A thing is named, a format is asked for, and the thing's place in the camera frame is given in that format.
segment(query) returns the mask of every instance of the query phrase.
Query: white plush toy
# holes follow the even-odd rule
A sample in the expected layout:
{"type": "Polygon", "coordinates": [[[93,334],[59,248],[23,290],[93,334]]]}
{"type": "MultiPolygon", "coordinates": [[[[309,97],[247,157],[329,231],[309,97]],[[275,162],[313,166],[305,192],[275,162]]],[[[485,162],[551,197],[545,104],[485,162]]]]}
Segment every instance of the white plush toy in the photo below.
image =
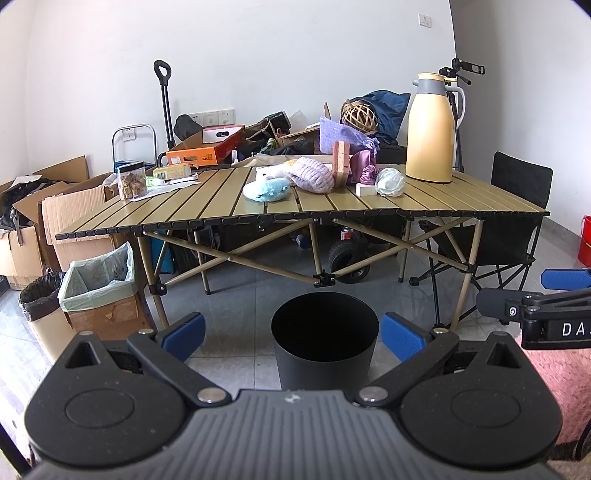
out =
{"type": "Polygon", "coordinates": [[[271,179],[287,179],[290,176],[291,169],[295,160],[288,160],[279,165],[269,165],[268,167],[256,168],[256,181],[271,179]]]}

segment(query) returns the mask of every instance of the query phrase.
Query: purple satin cloth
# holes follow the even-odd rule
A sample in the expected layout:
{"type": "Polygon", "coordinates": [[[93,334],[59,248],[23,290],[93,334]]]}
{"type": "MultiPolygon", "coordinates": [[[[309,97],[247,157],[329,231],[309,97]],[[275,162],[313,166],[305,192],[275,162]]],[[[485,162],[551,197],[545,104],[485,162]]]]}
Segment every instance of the purple satin cloth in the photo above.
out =
{"type": "Polygon", "coordinates": [[[375,170],[375,174],[372,174],[372,170],[369,169],[363,175],[364,170],[368,167],[375,168],[375,156],[371,150],[357,152],[351,157],[349,164],[351,165],[351,175],[354,183],[363,183],[364,185],[375,184],[375,179],[378,176],[377,169],[375,170]]]}
{"type": "Polygon", "coordinates": [[[375,180],[378,178],[378,168],[375,165],[368,165],[361,172],[359,183],[363,185],[375,185],[375,180]]]}

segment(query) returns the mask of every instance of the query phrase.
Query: black bucket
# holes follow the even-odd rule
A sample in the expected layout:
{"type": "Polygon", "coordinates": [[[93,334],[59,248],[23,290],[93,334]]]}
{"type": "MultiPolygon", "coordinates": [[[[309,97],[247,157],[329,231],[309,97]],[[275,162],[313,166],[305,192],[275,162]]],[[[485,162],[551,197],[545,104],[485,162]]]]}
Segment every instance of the black bucket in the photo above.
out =
{"type": "Polygon", "coordinates": [[[284,303],[271,322],[281,388],[357,392],[368,382],[378,332],[374,311],[342,293],[284,303]]]}

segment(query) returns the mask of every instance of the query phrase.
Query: table leg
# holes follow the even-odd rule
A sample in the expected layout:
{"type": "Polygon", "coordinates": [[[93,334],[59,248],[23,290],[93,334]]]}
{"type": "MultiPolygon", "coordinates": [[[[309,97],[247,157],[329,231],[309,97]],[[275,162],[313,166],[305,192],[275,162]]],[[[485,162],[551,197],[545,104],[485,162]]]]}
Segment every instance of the table leg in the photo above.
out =
{"type": "MultiPolygon", "coordinates": [[[[193,235],[195,237],[195,245],[200,245],[199,243],[199,232],[194,231],[193,235]]],[[[199,260],[199,265],[203,265],[203,254],[201,252],[197,252],[197,260],[199,260]]],[[[211,291],[209,290],[209,281],[207,280],[207,272],[203,270],[201,272],[201,279],[203,280],[203,289],[205,290],[205,295],[209,295],[211,291]]]]}
{"type": "Polygon", "coordinates": [[[310,223],[310,240],[312,240],[312,254],[314,255],[314,266],[316,274],[322,273],[322,262],[320,261],[320,252],[318,250],[318,237],[316,236],[316,227],[314,222],[310,223]]]}
{"type": "MultiPolygon", "coordinates": [[[[482,225],[484,221],[478,220],[476,227],[474,228],[474,237],[472,238],[472,247],[470,249],[470,257],[468,258],[468,264],[473,266],[476,263],[476,257],[478,256],[478,248],[480,247],[480,237],[482,235],[482,225]]],[[[462,289],[460,290],[460,297],[457,299],[456,311],[453,314],[452,324],[450,330],[454,332],[457,328],[457,324],[460,321],[460,315],[464,304],[466,303],[466,295],[468,288],[472,281],[473,272],[469,271],[464,274],[464,282],[462,283],[462,289]]]]}
{"type": "MultiPolygon", "coordinates": [[[[141,235],[138,237],[138,245],[139,251],[142,255],[142,263],[144,264],[144,270],[146,272],[146,277],[148,279],[148,285],[154,286],[156,285],[156,278],[154,277],[154,270],[152,269],[152,252],[150,248],[150,239],[145,235],[141,235]]],[[[160,295],[156,295],[152,293],[152,298],[154,299],[154,304],[156,305],[156,311],[158,312],[158,318],[160,320],[160,325],[163,329],[168,328],[170,324],[168,323],[168,318],[166,317],[166,312],[164,311],[164,305],[162,303],[162,297],[160,295]]]]}
{"type": "MultiPolygon", "coordinates": [[[[413,221],[407,220],[406,228],[404,231],[404,241],[408,242],[410,240],[410,230],[413,227],[413,221]]],[[[400,273],[398,274],[398,281],[402,283],[404,281],[404,272],[406,270],[406,260],[408,258],[408,248],[402,250],[400,252],[402,257],[400,258],[400,273]]]]}

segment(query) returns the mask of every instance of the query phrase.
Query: wall socket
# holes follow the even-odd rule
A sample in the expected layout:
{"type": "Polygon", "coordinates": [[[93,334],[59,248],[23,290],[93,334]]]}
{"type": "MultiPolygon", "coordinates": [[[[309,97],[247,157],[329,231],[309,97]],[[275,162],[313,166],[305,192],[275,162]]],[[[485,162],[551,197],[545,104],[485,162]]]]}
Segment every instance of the wall socket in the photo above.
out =
{"type": "Polygon", "coordinates": [[[233,125],[235,121],[235,113],[233,109],[215,110],[213,112],[191,113],[189,116],[202,127],[233,125]]]}
{"type": "Polygon", "coordinates": [[[135,128],[126,128],[121,133],[124,142],[128,142],[129,140],[135,140],[135,128]]]}
{"type": "Polygon", "coordinates": [[[215,127],[220,124],[219,112],[203,112],[203,127],[215,127]]]}
{"type": "Polygon", "coordinates": [[[418,15],[418,24],[421,25],[422,27],[427,27],[427,28],[433,27],[433,21],[431,20],[431,17],[429,17],[428,15],[424,15],[424,14],[418,15]]]}
{"type": "Polygon", "coordinates": [[[220,125],[234,125],[234,110],[218,110],[220,125]]]}

